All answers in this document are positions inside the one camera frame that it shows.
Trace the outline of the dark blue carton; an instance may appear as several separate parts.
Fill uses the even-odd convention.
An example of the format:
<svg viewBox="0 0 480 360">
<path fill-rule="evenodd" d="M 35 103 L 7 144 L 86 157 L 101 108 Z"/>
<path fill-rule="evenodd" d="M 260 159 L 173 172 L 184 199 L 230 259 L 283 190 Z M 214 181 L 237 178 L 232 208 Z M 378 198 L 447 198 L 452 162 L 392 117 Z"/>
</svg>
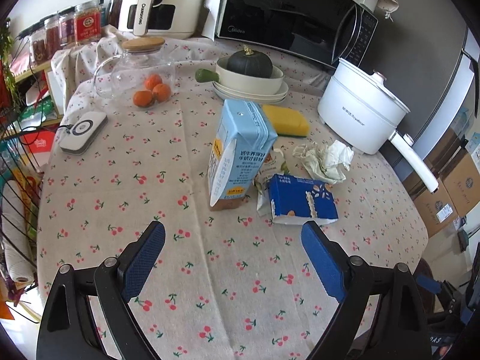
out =
<svg viewBox="0 0 480 360">
<path fill-rule="evenodd" d="M 275 174 L 268 182 L 268 194 L 275 224 L 313 221 L 322 226 L 338 220 L 334 195 L 320 180 Z"/>
</svg>

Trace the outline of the yellow green sponge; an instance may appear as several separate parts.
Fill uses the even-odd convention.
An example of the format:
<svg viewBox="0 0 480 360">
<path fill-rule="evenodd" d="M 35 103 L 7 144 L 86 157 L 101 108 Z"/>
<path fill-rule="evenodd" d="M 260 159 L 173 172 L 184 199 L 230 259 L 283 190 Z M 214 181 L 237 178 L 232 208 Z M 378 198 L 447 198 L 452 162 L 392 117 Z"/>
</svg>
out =
<svg viewBox="0 0 480 360">
<path fill-rule="evenodd" d="M 306 137 L 309 134 L 308 121 L 299 111 L 275 105 L 262 105 L 262 110 L 279 136 Z"/>
</svg>

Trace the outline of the lower cardboard box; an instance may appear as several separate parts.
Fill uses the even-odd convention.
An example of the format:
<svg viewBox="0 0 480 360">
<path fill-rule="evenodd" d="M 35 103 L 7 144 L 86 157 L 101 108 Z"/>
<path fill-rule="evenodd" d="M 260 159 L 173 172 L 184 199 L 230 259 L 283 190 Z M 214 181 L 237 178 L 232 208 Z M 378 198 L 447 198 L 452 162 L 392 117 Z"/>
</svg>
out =
<svg viewBox="0 0 480 360">
<path fill-rule="evenodd" d="M 439 186 L 434 193 L 425 187 L 415 173 L 403 181 L 403 186 L 424 222 L 429 238 L 453 224 L 458 218 L 458 213 L 446 187 L 440 178 L 437 181 Z"/>
</svg>

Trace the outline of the cardboard box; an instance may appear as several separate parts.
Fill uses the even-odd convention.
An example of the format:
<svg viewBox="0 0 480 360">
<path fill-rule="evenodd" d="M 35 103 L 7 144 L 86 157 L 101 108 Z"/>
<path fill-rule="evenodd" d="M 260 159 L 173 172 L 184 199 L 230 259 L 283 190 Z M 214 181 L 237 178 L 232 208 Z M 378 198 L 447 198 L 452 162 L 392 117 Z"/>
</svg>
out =
<svg viewBox="0 0 480 360">
<path fill-rule="evenodd" d="M 479 170 L 467 150 L 461 149 L 453 157 L 441 179 L 460 217 L 479 203 Z"/>
<path fill-rule="evenodd" d="M 424 222 L 429 238 L 453 224 L 458 218 L 458 213 L 446 187 L 440 178 L 437 181 L 439 186 L 434 193 L 425 187 L 415 173 L 403 181 L 403 186 Z"/>
</svg>

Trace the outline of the upper cardboard box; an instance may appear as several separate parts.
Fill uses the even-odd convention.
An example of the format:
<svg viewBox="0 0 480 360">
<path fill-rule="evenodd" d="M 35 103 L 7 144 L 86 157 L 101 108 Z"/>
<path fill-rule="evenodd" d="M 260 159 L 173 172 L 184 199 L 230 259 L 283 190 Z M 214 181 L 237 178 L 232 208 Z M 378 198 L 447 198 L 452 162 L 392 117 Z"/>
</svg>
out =
<svg viewBox="0 0 480 360">
<path fill-rule="evenodd" d="M 460 217 L 479 203 L 479 170 L 467 150 L 461 149 L 453 157 L 441 179 Z"/>
</svg>

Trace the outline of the crumpled dirty paper napkin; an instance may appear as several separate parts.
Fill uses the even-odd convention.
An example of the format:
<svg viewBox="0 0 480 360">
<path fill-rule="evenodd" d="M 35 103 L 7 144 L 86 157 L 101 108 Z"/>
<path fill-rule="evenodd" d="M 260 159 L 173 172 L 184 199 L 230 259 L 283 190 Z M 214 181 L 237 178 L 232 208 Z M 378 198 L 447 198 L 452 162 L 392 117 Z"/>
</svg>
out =
<svg viewBox="0 0 480 360">
<path fill-rule="evenodd" d="M 331 145 L 298 145 L 292 155 L 297 158 L 313 180 L 320 180 L 328 185 L 336 185 L 346 180 L 344 172 L 350 171 L 354 151 L 341 141 Z"/>
</svg>

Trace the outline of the torn nut snack packet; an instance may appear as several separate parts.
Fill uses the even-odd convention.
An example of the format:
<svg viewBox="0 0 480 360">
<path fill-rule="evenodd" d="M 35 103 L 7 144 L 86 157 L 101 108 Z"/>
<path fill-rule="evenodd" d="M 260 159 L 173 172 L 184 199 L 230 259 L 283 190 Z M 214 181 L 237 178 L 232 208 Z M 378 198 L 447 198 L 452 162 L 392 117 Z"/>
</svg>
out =
<svg viewBox="0 0 480 360">
<path fill-rule="evenodd" d="M 265 157 L 265 160 L 260 167 L 253 185 L 257 190 L 257 205 L 256 210 L 260 217 L 267 215 L 270 208 L 269 198 L 269 181 L 275 175 L 288 175 L 290 173 L 289 167 L 283 151 L 278 148 L 272 148 Z"/>
</svg>

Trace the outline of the cherry print tablecloth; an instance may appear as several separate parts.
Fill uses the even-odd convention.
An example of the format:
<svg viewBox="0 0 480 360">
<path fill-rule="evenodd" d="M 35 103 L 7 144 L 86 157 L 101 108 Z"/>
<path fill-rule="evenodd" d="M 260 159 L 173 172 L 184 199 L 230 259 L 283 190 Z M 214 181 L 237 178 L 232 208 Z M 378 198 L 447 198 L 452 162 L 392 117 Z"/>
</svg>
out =
<svg viewBox="0 0 480 360">
<path fill-rule="evenodd" d="M 109 85 L 96 68 L 119 52 L 117 36 L 61 50 L 51 63 L 68 102 L 64 124 L 87 111 L 103 111 L 108 122 L 82 155 L 51 151 L 38 219 L 41 297 L 61 265 L 95 267 L 160 221 L 165 247 L 130 306 L 163 359 L 305 359 L 337 306 L 299 228 L 259 216 L 255 189 L 238 209 L 208 208 L 208 159 L 223 103 L 194 74 L 238 48 L 168 40 L 173 95 L 149 109 L 95 92 Z"/>
</svg>

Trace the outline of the stacked cream plates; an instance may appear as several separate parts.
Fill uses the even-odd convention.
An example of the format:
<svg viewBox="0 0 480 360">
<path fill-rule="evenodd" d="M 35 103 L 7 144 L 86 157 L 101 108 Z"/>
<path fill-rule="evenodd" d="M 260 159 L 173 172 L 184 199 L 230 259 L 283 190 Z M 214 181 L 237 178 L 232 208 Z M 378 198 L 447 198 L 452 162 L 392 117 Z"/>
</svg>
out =
<svg viewBox="0 0 480 360">
<path fill-rule="evenodd" d="M 229 89 L 224 87 L 223 85 L 220 85 L 216 82 L 213 84 L 213 88 L 215 93 L 222 99 L 234 99 L 234 100 L 246 100 L 246 101 L 253 101 L 257 102 L 259 104 L 277 104 L 282 102 L 288 92 L 289 92 L 289 86 L 287 85 L 286 82 L 283 82 L 281 84 L 281 87 L 275 94 L 271 95 L 264 95 L 264 94 L 248 94 L 244 93 L 241 91 L 236 91 L 233 89 Z"/>
</svg>

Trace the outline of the glass pitcher with wooden lid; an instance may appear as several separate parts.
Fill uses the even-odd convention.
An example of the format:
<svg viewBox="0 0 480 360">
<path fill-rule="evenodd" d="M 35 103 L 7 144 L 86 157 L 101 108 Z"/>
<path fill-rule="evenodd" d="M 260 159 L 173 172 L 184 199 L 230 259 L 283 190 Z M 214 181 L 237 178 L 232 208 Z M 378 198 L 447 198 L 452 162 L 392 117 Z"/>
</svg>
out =
<svg viewBox="0 0 480 360">
<path fill-rule="evenodd" d="M 151 74 L 160 75 L 173 95 L 176 71 L 174 61 L 163 50 L 164 45 L 162 37 L 139 37 L 123 42 L 121 52 L 103 61 L 94 72 L 97 96 L 135 106 L 133 96 L 139 90 L 147 90 L 144 81 Z"/>
</svg>

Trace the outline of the grey refrigerator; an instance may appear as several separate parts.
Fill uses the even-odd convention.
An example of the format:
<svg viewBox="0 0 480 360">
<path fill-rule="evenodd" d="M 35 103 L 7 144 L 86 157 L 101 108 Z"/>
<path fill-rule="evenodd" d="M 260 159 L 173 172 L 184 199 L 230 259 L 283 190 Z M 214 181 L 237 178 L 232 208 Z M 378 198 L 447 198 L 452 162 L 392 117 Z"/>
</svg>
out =
<svg viewBox="0 0 480 360">
<path fill-rule="evenodd" d="M 399 125 L 413 139 L 413 150 L 422 160 L 448 130 L 478 77 L 474 64 L 479 44 L 464 27 L 420 34 L 388 36 L 385 48 L 372 66 L 386 76 L 390 89 L 410 112 Z"/>
</svg>

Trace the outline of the red label spice jar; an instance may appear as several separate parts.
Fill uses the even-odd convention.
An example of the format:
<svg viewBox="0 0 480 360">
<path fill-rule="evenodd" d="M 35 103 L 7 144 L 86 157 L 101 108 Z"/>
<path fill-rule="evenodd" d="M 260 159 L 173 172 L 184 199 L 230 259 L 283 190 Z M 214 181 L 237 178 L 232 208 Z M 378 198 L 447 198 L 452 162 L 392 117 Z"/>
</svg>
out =
<svg viewBox="0 0 480 360">
<path fill-rule="evenodd" d="M 75 6 L 74 31 L 77 44 L 98 41 L 101 38 L 101 11 L 96 0 Z"/>
</svg>

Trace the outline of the black microwave oven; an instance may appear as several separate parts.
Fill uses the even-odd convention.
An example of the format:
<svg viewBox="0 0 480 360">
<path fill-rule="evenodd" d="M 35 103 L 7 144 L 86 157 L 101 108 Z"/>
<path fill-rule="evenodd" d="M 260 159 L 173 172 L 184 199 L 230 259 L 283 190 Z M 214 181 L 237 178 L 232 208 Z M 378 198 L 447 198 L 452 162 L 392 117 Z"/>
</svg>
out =
<svg viewBox="0 0 480 360">
<path fill-rule="evenodd" d="M 355 0 L 220 0 L 214 35 L 336 68 L 360 65 L 377 23 Z"/>
</svg>

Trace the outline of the cream air fryer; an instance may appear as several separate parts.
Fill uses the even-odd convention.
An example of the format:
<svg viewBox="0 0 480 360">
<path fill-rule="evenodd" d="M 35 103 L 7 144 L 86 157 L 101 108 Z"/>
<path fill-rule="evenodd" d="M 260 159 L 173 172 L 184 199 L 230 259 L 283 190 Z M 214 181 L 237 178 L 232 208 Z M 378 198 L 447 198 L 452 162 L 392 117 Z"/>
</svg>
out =
<svg viewBox="0 0 480 360">
<path fill-rule="evenodd" d="M 203 0 L 111 0 L 108 24 L 136 37 L 185 39 L 194 34 Z"/>
</svg>

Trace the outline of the white wireless charger pad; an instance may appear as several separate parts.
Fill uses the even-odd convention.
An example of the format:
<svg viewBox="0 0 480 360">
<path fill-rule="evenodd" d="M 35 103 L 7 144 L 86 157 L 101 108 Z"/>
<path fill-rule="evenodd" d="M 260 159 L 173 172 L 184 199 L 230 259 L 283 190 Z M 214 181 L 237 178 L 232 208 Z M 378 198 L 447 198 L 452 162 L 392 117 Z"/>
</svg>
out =
<svg viewBox="0 0 480 360">
<path fill-rule="evenodd" d="M 86 112 L 60 140 L 60 149 L 70 155 L 83 154 L 107 122 L 105 112 Z"/>
</svg>

